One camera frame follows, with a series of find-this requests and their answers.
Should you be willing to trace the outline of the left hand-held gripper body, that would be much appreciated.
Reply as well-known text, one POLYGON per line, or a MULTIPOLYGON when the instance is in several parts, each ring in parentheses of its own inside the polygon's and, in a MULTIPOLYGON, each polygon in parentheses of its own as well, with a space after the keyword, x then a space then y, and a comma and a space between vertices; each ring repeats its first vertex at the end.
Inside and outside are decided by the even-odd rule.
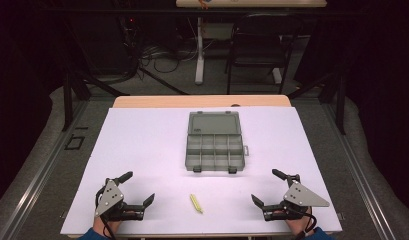
POLYGON ((128 205, 124 202, 124 194, 119 189, 120 181, 109 179, 97 192, 94 215, 106 221, 142 221, 145 207, 128 205))

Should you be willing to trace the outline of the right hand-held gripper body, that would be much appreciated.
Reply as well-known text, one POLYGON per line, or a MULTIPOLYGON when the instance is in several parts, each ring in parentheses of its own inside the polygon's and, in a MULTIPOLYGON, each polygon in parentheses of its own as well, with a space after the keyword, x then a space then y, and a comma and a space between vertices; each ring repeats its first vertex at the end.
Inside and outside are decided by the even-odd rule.
POLYGON ((329 207, 330 203, 317 195, 300 182, 300 176, 277 174, 281 180, 287 181, 289 189, 283 195, 283 200, 277 205, 262 204, 262 213, 265 221, 298 220, 307 213, 310 207, 329 207))

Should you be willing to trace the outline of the small yellow stick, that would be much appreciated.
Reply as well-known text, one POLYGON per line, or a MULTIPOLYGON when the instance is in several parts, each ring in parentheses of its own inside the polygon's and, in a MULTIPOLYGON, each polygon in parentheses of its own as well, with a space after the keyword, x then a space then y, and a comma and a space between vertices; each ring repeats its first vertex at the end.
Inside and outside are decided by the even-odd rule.
POLYGON ((201 208, 201 206, 200 206, 200 204, 199 204, 199 202, 198 202, 198 200, 197 200, 197 198, 196 198, 196 196, 195 196, 194 194, 190 194, 190 200, 191 200, 191 202, 192 202, 192 204, 193 204, 195 210, 196 210, 198 213, 203 214, 204 211, 203 211, 203 209, 201 208))

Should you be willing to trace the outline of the grey clear plastic organizer box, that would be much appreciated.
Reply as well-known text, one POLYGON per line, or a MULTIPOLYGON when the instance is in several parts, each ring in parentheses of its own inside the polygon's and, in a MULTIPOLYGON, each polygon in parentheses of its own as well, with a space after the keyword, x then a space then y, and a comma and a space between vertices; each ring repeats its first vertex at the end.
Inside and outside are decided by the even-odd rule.
POLYGON ((226 171, 245 168, 245 147, 237 111, 189 114, 185 167, 188 171, 226 171))

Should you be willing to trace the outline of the person's left hand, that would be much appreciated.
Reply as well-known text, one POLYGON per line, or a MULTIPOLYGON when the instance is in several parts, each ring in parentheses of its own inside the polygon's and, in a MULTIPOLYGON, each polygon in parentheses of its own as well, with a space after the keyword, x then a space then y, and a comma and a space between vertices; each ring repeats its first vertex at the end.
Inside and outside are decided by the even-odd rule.
POLYGON ((92 229, 102 236, 110 237, 115 234, 121 225, 121 221, 109 221, 104 223, 100 217, 95 217, 92 229))

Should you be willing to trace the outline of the person's right hand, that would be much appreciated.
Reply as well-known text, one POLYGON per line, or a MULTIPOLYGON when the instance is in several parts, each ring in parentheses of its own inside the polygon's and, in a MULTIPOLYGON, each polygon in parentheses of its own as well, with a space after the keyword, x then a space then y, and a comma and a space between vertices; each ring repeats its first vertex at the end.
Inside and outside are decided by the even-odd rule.
MULTIPOLYGON (((308 208, 306 213, 309 215, 312 213, 312 209, 308 208)), ((313 230, 310 229, 310 226, 313 223, 313 220, 309 216, 303 216, 301 219, 296 220, 286 220, 286 224, 288 225, 291 233, 294 236, 299 235, 300 233, 305 233, 307 236, 310 236, 314 233, 313 230)))

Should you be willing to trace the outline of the black metal stand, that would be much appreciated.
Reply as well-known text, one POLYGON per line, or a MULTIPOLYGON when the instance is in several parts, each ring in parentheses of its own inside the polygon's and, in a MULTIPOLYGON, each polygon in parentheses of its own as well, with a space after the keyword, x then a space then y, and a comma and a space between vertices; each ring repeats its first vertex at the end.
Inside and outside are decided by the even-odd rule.
POLYGON ((65 67, 64 72, 63 102, 65 119, 63 131, 66 131, 71 126, 74 119, 72 93, 75 93, 81 101, 88 101, 91 98, 91 92, 87 88, 87 83, 97 86, 105 92, 110 93, 112 96, 126 96, 126 93, 122 93, 113 87, 110 87, 85 71, 75 70, 73 67, 65 67))
POLYGON ((333 71, 326 73, 319 79, 316 79, 298 90, 287 95, 289 99, 295 99, 304 93, 323 84, 322 90, 318 96, 321 103, 330 103, 333 97, 336 97, 335 125, 342 135, 345 135, 344 129, 344 110, 346 97, 346 76, 347 69, 344 66, 337 65, 333 71))

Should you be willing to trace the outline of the black chair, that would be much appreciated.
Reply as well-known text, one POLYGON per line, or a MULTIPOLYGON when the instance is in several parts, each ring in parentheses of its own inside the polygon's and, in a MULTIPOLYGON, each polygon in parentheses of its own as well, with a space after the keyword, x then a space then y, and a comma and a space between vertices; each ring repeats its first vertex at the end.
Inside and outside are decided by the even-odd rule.
POLYGON ((232 68, 275 68, 283 70, 278 93, 284 89, 293 45, 304 27, 294 15, 252 13, 241 17, 232 27, 225 66, 227 94, 230 93, 232 68))

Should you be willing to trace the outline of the dark equipment rack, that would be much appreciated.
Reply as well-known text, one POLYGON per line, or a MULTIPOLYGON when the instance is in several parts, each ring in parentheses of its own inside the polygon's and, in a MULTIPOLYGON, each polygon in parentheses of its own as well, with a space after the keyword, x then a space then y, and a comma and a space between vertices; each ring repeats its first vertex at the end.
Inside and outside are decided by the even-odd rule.
POLYGON ((113 16, 77 15, 71 27, 90 71, 95 75, 125 75, 137 69, 125 44, 120 23, 113 16))

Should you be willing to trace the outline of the black horizontal bar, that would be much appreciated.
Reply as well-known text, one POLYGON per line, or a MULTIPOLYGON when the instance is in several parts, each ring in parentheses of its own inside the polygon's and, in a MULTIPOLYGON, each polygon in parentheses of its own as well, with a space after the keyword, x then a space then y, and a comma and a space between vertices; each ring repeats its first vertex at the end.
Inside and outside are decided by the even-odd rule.
POLYGON ((275 15, 293 14, 309 16, 364 16, 367 11, 363 10, 332 10, 322 8, 212 8, 202 10, 198 8, 176 8, 176 9, 75 9, 75 8, 41 8, 44 12, 53 12, 59 14, 106 14, 106 15, 154 15, 164 16, 235 16, 248 13, 271 13, 275 15))

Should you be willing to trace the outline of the white desk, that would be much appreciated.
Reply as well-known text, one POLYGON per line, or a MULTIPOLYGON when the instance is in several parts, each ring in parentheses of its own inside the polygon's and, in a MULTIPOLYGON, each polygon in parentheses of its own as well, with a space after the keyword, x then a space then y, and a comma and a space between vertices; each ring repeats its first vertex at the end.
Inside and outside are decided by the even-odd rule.
MULTIPOLYGON (((327 5, 326 0, 176 0, 179 8, 216 9, 222 8, 322 8, 327 5)), ((226 40, 229 38, 230 23, 205 24, 202 17, 197 18, 197 66, 195 83, 204 82, 204 44, 205 39, 226 40)))

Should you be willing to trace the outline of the aluminium floor rail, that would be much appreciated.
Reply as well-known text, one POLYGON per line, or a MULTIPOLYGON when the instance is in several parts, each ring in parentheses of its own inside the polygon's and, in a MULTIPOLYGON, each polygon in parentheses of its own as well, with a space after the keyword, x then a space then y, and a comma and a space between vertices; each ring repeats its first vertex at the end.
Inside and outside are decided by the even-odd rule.
POLYGON ((71 240, 61 233, 94 141, 90 104, 75 107, 62 132, 57 115, 0 201, 0 240, 71 240))
POLYGON ((340 132, 336 125, 335 113, 333 108, 329 104, 322 104, 322 109, 324 110, 328 118, 328 122, 333 128, 333 132, 335 133, 336 137, 341 143, 343 150, 345 151, 347 167, 352 175, 354 182, 356 183, 357 189, 377 230, 378 236, 381 240, 397 240, 347 137, 340 132))

